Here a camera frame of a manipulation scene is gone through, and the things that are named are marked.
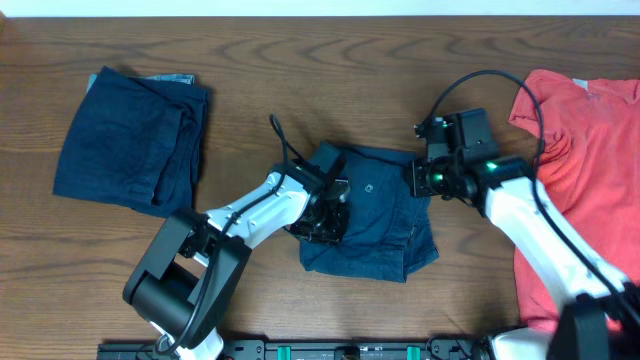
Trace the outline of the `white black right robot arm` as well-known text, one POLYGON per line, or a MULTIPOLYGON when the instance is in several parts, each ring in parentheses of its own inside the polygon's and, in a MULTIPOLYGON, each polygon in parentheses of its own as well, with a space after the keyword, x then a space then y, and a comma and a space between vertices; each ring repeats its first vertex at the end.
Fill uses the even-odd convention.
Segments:
POLYGON ((638 358, 638 287, 573 228, 524 159, 418 159, 407 181, 415 197, 459 199, 477 209, 514 243, 559 312, 553 331, 527 326, 489 335, 473 358, 638 358))

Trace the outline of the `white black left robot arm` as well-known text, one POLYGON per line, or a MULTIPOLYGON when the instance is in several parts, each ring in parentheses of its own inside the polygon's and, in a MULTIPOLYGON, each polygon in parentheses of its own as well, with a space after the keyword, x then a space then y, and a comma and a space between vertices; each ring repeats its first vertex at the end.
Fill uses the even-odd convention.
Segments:
POLYGON ((215 359, 217 332, 254 248, 281 228, 302 240, 336 242, 347 217, 343 161, 274 166, 253 191, 222 208, 166 218, 123 289, 159 332, 139 359, 215 359))

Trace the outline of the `navy blue shorts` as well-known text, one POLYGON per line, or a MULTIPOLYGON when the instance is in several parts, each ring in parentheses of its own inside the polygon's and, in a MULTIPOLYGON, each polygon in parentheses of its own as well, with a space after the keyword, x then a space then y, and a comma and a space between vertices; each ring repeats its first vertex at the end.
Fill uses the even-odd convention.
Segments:
POLYGON ((404 178, 412 152, 342 146, 349 181, 349 220, 337 244, 300 243, 307 271, 404 283, 439 257, 428 218, 429 198, 414 198, 404 178))

